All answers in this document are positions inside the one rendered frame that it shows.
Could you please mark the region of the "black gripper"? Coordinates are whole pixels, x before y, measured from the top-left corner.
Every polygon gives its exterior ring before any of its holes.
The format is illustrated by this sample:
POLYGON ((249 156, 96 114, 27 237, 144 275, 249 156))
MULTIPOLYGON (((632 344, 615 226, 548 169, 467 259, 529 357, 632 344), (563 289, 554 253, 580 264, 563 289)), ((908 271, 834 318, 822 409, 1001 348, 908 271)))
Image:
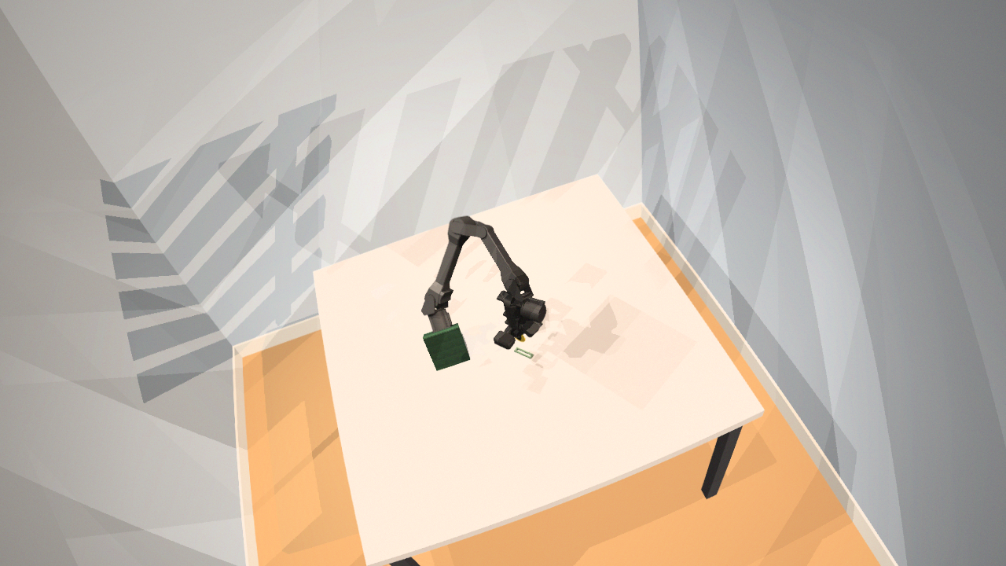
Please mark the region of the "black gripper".
POLYGON ((516 338, 521 341, 521 336, 524 334, 524 332, 520 329, 519 331, 516 330, 516 323, 523 318, 520 314, 519 316, 516 316, 516 318, 510 318, 510 316, 508 316, 505 312, 503 313, 503 316, 507 318, 505 320, 505 324, 508 326, 505 331, 498 331, 496 336, 494 336, 494 344, 499 345, 499 347, 504 348, 504 350, 511 350, 512 345, 516 343, 516 338))

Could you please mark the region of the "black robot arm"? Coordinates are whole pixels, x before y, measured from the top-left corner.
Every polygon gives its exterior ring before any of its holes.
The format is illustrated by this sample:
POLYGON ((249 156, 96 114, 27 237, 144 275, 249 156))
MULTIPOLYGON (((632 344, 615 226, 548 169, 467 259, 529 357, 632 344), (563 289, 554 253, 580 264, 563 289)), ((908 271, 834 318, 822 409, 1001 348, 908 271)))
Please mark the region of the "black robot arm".
POLYGON ((452 325, 450 315, 445 309, 449 307, 448 301, 453 293, 450 289, 450 279, 455 271, 462 246, 470 236, 480 237, 501 272, 501 281, 507 292, 501 291, 496 300, 503 302, 505 313, 510 318, 522 315, 523 319, 516 323, 516 330, 520 329, 529 338, 533 337, 543 325, 542 320, 547 311, 545 301, 532 297, 533 292, 528 276, 512 261, 492 225, 474 221, 468 215, 450 220, 448 246, 443 253, 441 267, 437 278, 425 293, 421 312, 430 318, 432 333, 448 329, 452 325), (524 293, 521 294, 521 291, 524 293))

